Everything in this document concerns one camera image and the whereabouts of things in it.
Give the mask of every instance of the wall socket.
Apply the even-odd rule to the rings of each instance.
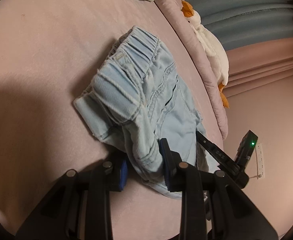
[[[264,161],[263,161],[263,151],[262,151],[262,143],[259,143],[255,146],[255,152],[257,157],[257,168],[258,168],[258,175],[261,175],[258,179],[265,178],[264,172]]]

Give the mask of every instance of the pink bedsheet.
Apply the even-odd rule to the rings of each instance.
[[[109,152],[72,107],[112,44],[133,25],[167,45],[193,93],[207,136],[222,136],[203,82],[155,3],[137,0],[0,1],[0,221],[14,233],[70,168],[83,170]],[[181,202],[143,186],[133,171],[111,194],[114,238],[169,239]]]
[[[155,0],[155,3],[171,24],[192,58],[210,98],[222,138],[225,139],[228,135],[228,119],[222,105],[218,85],[203,47],[180,10],[181,0]]]

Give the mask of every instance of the denim seam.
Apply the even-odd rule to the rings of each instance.
[[[161,131],[162,131],[162,126],[163,126],[163,123],[165,122],[165,117],[167,116],[168,113],[170,113],[172,111],[172,109],[175,107],[175,104],[176,104],[176,100],[174,100],[173,102],[173,105],[171,106],[171,108],[168,110],[168,112],[165,114],[163,120],[162,120],[162,123],[161,123],[161,127],[160,127],[160,134],[161,134]]]
[[[101,134],[99,136],[99,138],[105,140],[106,138],[108,138],[109,136],[111,136],[113,134],[113,132],[110,133],[110,131],[117,129],[117,127],[118,127],[118,125],[112,125],[105,133]]]
[[[175,103],[176,103],[176,101],[174,101],[174,104],[173,104],[173,106],[172,106],[172,108],[170,109],[170,111],[173,109],[173,107],[175,106]],[[149,154],[147,154],[146,156],[144,156],[143,158],[141,158],[140,160],[143,160],[143,159],[145,159],[145,158],[150,158],[151,159],[151,157],[154,155],[156,153],[156,151],[153,151],[152,153],[149,153]]]
[[[99,72],[98,75],[102,77],[105,81],[109,82],[113,87],[117,89],[120,94],[122,94],[126,99],[128,99],[132,104],[138,103],[138,101],[133,98],[128,92],[125,91],[116,81],[114,81],[112,78],[106,76],[104,73]]]
[[[163,79],[162,79],[162,82],[160,84],[160,86],[157,88],[157,90],[155,90],[151,97],[150,97],[150,100],[151,100],[151,104],[150,104],[150,113],[151,113],[151,117],[150,119],[152,119],[152,116],[153,116],[153,113],[154,113],[154,108],[155,108],[155,105],[156,105],[156,100],[157,98],[159,97],[159,95],[164,91],[165,87],[166,87],[166,80],[167,80],[167,77],[168,75],[171,74],[171,72],[174,70],[174,62],[168,66],[166,69],[165,69],[165,72],[164,72],[164,75],[163,75]]]
[[[188,105],[187,105],[187,103],[186,103],[186,101],[185,101],[185,99],[184,99],[184,96],[183,96],[183,93],[182,93],[182,91],[181,91],[181,89],[180,89],[180,86],[178,87],[178,89],[179,89],[180,94],[181,94],[181,97],[182,97],[182,99],[183,99],[183,103],[184,103],[185,107],[188,109],[188,113],[190,114],[190,117],[192,117],[192,115],[191,115],[191,110],[190,110],[190,108],[188,107]]]
[[[115,62],[117,62],[120,66],[121,66],[121,68],[125,71],[125,73],[129,76],[129,78],[131,78],[136,84],[138,83],[137,82],[137,80],[135,79],[135,77],[132,75],[132,73],[131,73],[131,71],[129,70],[129,68],[127,68],[125,65],[123,65],[123,64],[121,64],[120,62],[118,62],[117,60],[115,60],[114,59],[114,61]],[[142,106],[142,92],[141,92],[141,89],[139,88],[139,86],[137,86],[138,87],[138,92],[139,92],[139,97],[140,97],[140,101],[139,101],[139,105],[136,107],[136,110],[133,112],[133,114],[130,116],[130,117],[128,117],[127,118],[127,120],[126,121],[124,121],[124,122],[115,122],[115,124],[117,124],[117,125],[120,125],[120,126],[122,126],[122,125],[127,125],[128,123],[130,123],[134,118],[135,118],[135,116],[137,115],[137,113],[140,111],[140,108],[141,108],[141,106]],[[111,126],[104,134],[106,134],[111,128],[113,128],[114,126]]]
[[[156,150],[155,150],[155,145],[156,145],[156,143],[157,143],[157,140],[155,139],[155,136],[154,136],[154,140],[153,140],[153,144],[152,144],[152,147],[151,147],[151,150],[152,149],[154,149],[154,151],[149,151],[149,153],[147,154],[147,155],[145,155],[145,156],[143,156],[142,158],[139,158],[139,160],[140,161],[144,161],[145,159],[151,159],[151,157],[153,157],[153,155],[155,154],[155,153],[160,153],[160,152],[157,152]],[[151,163],[153,163],[155,161],[155,159],[153,159],[153,160],[150,160],[150,161],[148,161],[148,164],[151,164]]]
[[[159,47],[159,44],[160,44],[160,40],[157,39],[157,44],[156,44],[156,47],[155,47],[155,49],[154,49],[154,51],[153,51],[153,55],[152,55],[152,57],[151,57],[151,60],[148,62],[148,67],[145,69],[145,73],[144,73],[144,75],[141,77],[141,80],[143,80],[143,79],[145,78],[147,72],[149,71],[149,69],[151,68],[151,65],[152,65],[153,62],[154,62],[154,59],[155,59],[156,55],[158,54],[158,47]],[[121,48],[121,51],[124,52],[124,53],[128,56],[128,58],[131,60],[131,56],[130,56],[129,53],[125,50],[125,47],[124,47],[124,48]]]

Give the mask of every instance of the elastic waistband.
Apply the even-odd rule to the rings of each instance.
[[[125,64],[125,59],[118,57],[119,53],[124,52],[130,58],[140,79],[143,80],[157,53],[159,39],[151,33],[133,26],[119,39],[119,42],[121,43],[118,48],[113,48],[116,49],[116,53],[110,59],[119,62],[119,64]]]

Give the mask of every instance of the white stuffed duck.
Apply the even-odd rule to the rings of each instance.
[[[181,11],[190,23],[197,39],[203,46],[214,76],[217,79],[223,106],[229,108],[228,100],[222,93],[223,88],[228,83],[229,77],[229,61],[227,54],[216,36],[214,36],[201,24],[201,17],[197,11],[193,10],[191,4],[186,1],[182,1],[182,5],[183,8]]]

